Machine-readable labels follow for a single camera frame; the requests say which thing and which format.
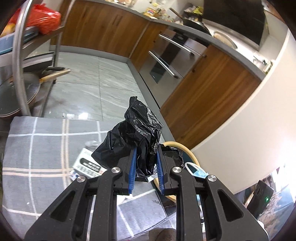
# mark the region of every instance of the blue gripper pad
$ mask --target blue gripper pad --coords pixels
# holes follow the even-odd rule
[[[163,167],[161,165],[159,151],[157,151],[156,167],[157,167],[157,176],[158,176],[158,182],[159,182],[159,190],[161,194],[164,194],[165,187],[164,187]]]
[[[128,193],[131,194],[133,187],[135,186],[135,177],[136,177],[136,163],[137,163],[137,147],[133,150],[133,158],[131,161],[131,168],[128,175]]]

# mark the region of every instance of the frying pan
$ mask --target frying pan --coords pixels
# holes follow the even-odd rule
[[[173,8],[169,8],[174,14],[176,14],[180,19],[183,20],[183,25],[194,28],[196,30],[199,30],[201,32],[204,32],[206,34],[211,35],[210,31],[208,28],[201,22],[194,22],[189,19],[184,19],[177,11],[175,11]]]
[[[24,73],[24,83],[27,94],[27,103],[29,107],[33,107],[35,97],[40,90],[41,83],[68,74],[71,70],[62,67],[49,67],[47,70],[60,70],[53,74],[47,75],[39,79],[36,74]],[[12,118],[20,113],[20,107],[15,93],[15,85],[13,78],[10,77],[0,86],[0,118]]]

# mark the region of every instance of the gray plaid cushion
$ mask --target gray plaid cushion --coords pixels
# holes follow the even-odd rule
[[[21,238],[71,183],[68,173],[85,142],[102,142],[116,124],[27,116],[13,119],[3,161],[3,215]],[[150,183],[136,182],[132,198],[117,207],[118,240],[164,221],[167,216],[159,203]]]

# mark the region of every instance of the cabinet handle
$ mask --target cabinet handle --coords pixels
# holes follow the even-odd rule
[[[116,15],[116,17],[114,18],[112,25],[114,25],[117,17],[118,17],[118,15]]]
[[[123,16],[120,16],[120,18],[119,18],[119,20],[118,20],[118,22],[117,22],[117,24],[116,24],[116,27],[118,27],[118,25],[119,25],[119,23],[121,22],[122,18],[123,18]]]
[[[178,79],[179,77],[175,75],[154,53],[148,51],[148,53],[174,78]]]
[[[190,49],[184,47],[184,46],[181,45],[181,44],[178,44],[177,42],[175,42],[175,41],[172,40],[171,38],[168,38],[167,36],[164,36],[164,35],[162,35],[162,34],[159,34],[158,36],[161,37],[162,39],[167,40],[168,42],[172,43],[173,45],[179,47],[180,49],[183,49],[183,50],[187,51],[190,55],[194,55],[194,53],[191,52]]]

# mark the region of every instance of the metal screw cap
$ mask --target metal screw cap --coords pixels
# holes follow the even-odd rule
[[[79,176],[76,180],[77,182],[82,183],[85,181],[85,176]]]
[[[182,171],[182,169],[180,167],[173,167],[173,172],[179,173],[181,171]]]
[[[208,175],[207,178],[210,182],[215,182],[217,180],[216,176],[214,175]]]
[[[113,173],[119,173],[120,172],[120,168],[119,167],[114,167],[114,168],[111,169],[111,171]]]

